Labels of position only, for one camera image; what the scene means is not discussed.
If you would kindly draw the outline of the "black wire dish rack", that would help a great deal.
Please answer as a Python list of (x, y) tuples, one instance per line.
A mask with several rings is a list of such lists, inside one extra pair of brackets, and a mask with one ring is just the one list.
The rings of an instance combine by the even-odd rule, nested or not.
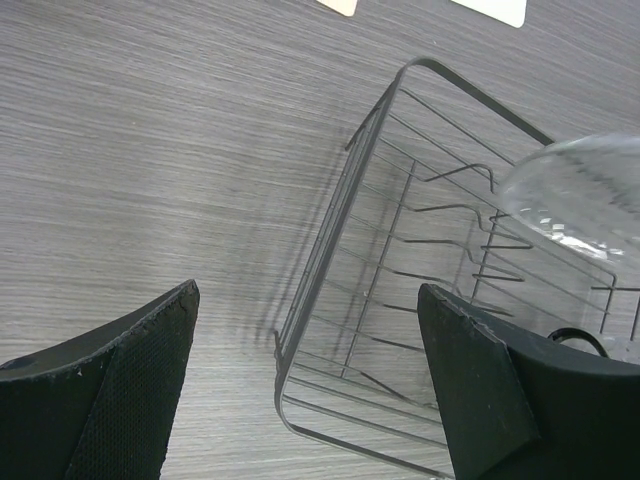
[(275, 335), (274, 403), (290, 431), (409, 477), (458, 479), (420, 331), (423, 284), (545, 338), (587, 331), (639, 368), (639, 260), (587, 257), (502, 210), (500, 182), (552, 144), (435, 59), (399, 70), (347, 144)]

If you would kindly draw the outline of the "clear glass plate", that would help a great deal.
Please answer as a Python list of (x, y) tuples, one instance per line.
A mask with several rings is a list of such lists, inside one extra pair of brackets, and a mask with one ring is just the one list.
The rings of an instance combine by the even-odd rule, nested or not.
[(639, 138), (594, 135), (549, 145), (500, 182), (502, 210), (587, 257), (639, 260)]

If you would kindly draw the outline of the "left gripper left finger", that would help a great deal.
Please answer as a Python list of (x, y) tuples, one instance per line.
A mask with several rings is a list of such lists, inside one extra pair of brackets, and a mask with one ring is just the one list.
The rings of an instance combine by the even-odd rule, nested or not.
[(157, 479), (199, 308), (193, 280), (1, 366), (4, 479)]

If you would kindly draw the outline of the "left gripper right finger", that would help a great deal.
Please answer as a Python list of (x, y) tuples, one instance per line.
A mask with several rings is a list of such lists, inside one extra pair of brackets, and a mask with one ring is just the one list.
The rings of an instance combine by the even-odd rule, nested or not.
[(555, 343), (432, 284), (417, 312), (456, 478), (638, 478), (638, 366)]

